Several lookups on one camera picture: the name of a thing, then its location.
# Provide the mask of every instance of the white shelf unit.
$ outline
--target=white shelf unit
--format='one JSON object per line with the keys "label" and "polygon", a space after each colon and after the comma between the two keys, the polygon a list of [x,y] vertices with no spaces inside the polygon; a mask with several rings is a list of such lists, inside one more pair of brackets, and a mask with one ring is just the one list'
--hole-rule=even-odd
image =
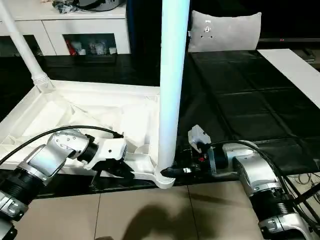
{"label": "white shelf unit", "polygon": [[[64,35],[112,34],[118,54],[129,54],[126,4],[104,12],[60,14],[51,2],[4,0],[24,35],[34,35],[43,55],[69,55]],[[8,36],[0,22],[0,36]]]}
{"label": "white shelf unit", "polygon": [[[17,27],[23,35],[33,35],[43,55],[56,55],[43,23],[37,21],[19,21]],[[0,36],[8,36],[9,32],[3,22],[0,22]]]}

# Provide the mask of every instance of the black cable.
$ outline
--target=black cable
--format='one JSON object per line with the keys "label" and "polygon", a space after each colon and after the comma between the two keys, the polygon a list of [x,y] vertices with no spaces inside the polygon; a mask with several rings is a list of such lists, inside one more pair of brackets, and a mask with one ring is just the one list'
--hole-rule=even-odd
{"label": "black cable", "polygon": [[297,181],[297,179],[295,179],[295,181],[296,181],[298,184],[307,185],[307,184],[310,183],[310,181],[311,181],[311,174],[310,174],[310,173],[307,173],[306,175],[308,176],[308,180],[307,180],[306,182],[302,182],[302,181],[301,181],[301,174],[298,175],[298,181]]}
{"label": "black cable", "polygon": [[110,133],[110,134],[113,134],[113,136],[115,138],[123,138],[124,136],[122,134],[119,134],[115,131],[112,131],[110,129],[107,129],[107,128],[104,128],[104,127],[99,127],[99,126],[85,126],[85,125],[75,125],[75,126],[62,126],[62,127],[58,127],[58,128],[55,128],[55,129],[52,129],[52,130],[49,130],[49,131],[45,131],[33,138],[31,138],[30,140],[24,142],[23,144],[21,144],[20,146],[18,146],[16,149],[14,149],[13,151],[9,152],[5,157],[3,157],[1,160],[0,160],[0,165],[3,164],[8,158],[10,158],[13,154],[15,154],[16,152],[18,152],[19,150],[23,149],[24,147],[28,146],[30,143],[38,140],[39,138],[42,138],[46,135],[49,135],[49,134],[53,134],[53,133],[56,133],[58,131],[62,131],[62,130],[67,130],[67,129],[94,129],[94,130],[100,130],[100,131],[103,131],[103,132],[107,132],[107,133]]}
{"label": "black cable", "polygon": [[[283,173],[283,171],[274,163],[274,161],[265,153],[263,152],[261,149],[259,149],[258,147],[245,142],[245,141],[240,141],[240,140],[227,140],[227,141],[219,141],[219,142],[212,142],[210,144],[208,144],[209,147],[215,147],[216,145],[224,145],[224,144],[240,144],[240,145],[244,145],[247,146],[253,150],[255,150],[257,153],[259,153],[261,155],[261,157],[267,161],[267,163],[271,166],[271,168],[274,171],[274,174],[276,175],[276,177],[279,179],[283,191],[286,194],[290,194],[289,193],[289,188],[286,185],[286,182],[290,185],[290,187],[293,189],[293,191],[300,196],[300,192],[298,191],[298,189],[293,185],[293,183],[289,180],[289,178]],[[318,229],[318,225],[320,225],[320,217],[316,214],[316,212],[314,211],[314,209],[309,205],[309,203],[305,200],[303,201],[303,204],[306,206],[306,208],[309,210],[309,212],[311,213],[311,215],[314,217],[314,219],[316,220],[316,223],[314,223],[314,221],[312,221],[301,209],[299,209],[299,206],[293,201],[293,207],[294,209],[298,212],[298,214],[311,226],[311,228],[313,229],[313,231],[320,236],[320,230]]]}

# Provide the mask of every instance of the gray pillow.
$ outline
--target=gray pillow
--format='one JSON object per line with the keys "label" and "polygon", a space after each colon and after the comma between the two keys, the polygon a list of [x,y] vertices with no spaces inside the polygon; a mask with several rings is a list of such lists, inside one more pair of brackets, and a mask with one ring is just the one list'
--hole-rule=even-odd
{"label": "gray pillow", "polygon": [[261,29],[261,12],[251,16],[215,17],[192,11],[189,52],[254,50]]}

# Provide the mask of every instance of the dark background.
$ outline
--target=dark background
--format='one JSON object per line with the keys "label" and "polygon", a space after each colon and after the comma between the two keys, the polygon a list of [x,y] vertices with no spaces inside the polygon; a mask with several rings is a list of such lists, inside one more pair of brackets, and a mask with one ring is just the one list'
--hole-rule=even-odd
{"label": "dark background", "polygon": [[[318,46],[320,43],[316,2],[191,0],[190,12],[196,10],[215,17],[248,16],[262,12],[258,48],[304,48]],[[130,45],[134,55],[160,55],[161,13],[162,0],[127,0]]]}

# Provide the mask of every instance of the glass cabinet door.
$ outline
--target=glass cabinet door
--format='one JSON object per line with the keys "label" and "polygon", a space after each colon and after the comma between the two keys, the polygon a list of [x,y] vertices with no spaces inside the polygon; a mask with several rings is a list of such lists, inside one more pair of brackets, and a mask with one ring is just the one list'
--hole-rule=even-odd
{"label": "glass cabinet door", "polygon": [[63,34],[70,55],[112,55],[117,53],[113,33]]}
{"label": "glass cabinet door", "polygon": [[[43,55],[34,35],[24,35],[24,39],[35,56]],[[10,36],[0,36],[0,57],[20,57]]]}

